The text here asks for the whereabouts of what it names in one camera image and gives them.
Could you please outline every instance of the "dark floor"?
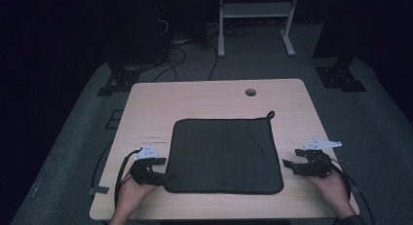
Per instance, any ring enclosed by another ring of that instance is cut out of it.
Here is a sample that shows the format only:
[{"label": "dark floor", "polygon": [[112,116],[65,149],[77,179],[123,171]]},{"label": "dark floor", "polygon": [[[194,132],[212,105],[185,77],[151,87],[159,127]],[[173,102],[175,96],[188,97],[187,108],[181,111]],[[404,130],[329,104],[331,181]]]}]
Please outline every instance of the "dark floor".
[{"label": "dark floor", "polygon": [[[293,25],[291,41],[296,57],[284,49],[280,28],[259,27],[243,38],[226,38],[226,56],[219,58],[211,80],[299,78],[304,81],[324,129],[331,140],[340,140],[335,149],[343,167],[357,182],[370,203],[376,224],[410,224],[413,220],[413,127],[378,82],[371,68],[355,59],[351,71],[367,92],[343,93],[326,89],[315,66],[330,65],[334,59],[312,59],[321,25]],[[209,42],[216,47],[217,39]],[[210,46],[181,47],[185,60],[176,66],[179,81],[207,80],[214,62]],[[171,51],[170,62],[182,59]],[[152,82],[164,69],[141,74],[139,82]],[[115,136],[106,129],[113,110],[123,109],[128,93],[96,96],[110,74],[101,65],[86,85],[67,119],[42,171],[12,224],[101,224],[89,217],[92,196],[105,157],[94,169],[99,156]],[[158,81],[173,81],[169,71]],[[361,216],[369,223],[365,206],[356,194]],[[333,219],[290,220],[293,225],[331,224]]]}]

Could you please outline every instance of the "dark background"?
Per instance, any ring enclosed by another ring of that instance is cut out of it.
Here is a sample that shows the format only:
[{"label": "dark background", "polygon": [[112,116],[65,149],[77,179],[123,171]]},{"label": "dark background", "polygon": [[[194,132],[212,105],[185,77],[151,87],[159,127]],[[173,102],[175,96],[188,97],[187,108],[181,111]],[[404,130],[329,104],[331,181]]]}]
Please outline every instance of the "dark background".
[{"label": "dark background", "polygon": [[[203,21],[217,20],[217,1],[162,0],[163,12],[154,15],[165,15],[171,26],[203,38]],[[27,195],[80,92],[106,61],[107,49],[159,57],[162,46],[144,50],[156,32],[145,28],[153,24],[152,15],[142,15],[150,7],[142,10],[142,0],[135,7],[126,2],[0,0],[0,201],[6,223]],[[327,17],[315,57],[339,56],[350,46],[413,120],[412,6],[412,0],[298,0],[294,21],[314,24]],[[134,8],[135,17],[125,14]],[[195,11],[188,15],[186,10]],[[201,22],[184,29],[194,19]],[[139,44],[128,46],[130,41]]]}]

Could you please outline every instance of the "sleeve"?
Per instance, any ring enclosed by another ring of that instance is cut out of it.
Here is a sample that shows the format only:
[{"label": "sleeve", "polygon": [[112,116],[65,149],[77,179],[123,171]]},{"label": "sleeve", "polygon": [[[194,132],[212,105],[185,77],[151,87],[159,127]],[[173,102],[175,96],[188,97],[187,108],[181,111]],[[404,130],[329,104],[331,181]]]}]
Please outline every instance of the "sleeve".
[{"label": "sleeve", "polygon": [[340,221],[340,225],[366,225],[359,215],[346,217]]}]

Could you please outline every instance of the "human hand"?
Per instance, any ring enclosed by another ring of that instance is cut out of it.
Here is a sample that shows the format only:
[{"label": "human hand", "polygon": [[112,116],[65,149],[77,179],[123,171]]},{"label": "human hand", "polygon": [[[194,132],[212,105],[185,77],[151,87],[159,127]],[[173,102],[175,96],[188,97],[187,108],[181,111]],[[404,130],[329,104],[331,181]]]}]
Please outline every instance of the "human hand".
[{"label": "human hand", "polygon": [[155,188],[157,188],[157,186],[140,185],[136,183],[128,172],[122,180],[118,203],[109,224],[126,224],[146,195],[152,192]]},{"label": "human hand", "polygon": [[344,180],[335,170],[332,170],[326,178],[310,176],[305,178],[317,186],[322,198],[336,212],[340,220],[356,214],[350,205]]}]

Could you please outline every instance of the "hole in table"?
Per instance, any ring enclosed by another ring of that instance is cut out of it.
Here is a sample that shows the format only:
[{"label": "hole in table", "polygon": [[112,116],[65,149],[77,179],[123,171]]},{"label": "hole in table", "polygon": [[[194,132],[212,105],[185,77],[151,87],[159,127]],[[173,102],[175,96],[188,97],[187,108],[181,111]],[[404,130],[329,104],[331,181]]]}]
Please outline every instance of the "hole in table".
[{"label": "hole in table", "polygon": [[248,96],[255,96],[257,94],[257,91],[254,90],[254,89],[247,89],[245,91],[245,94],[248,95]]}]

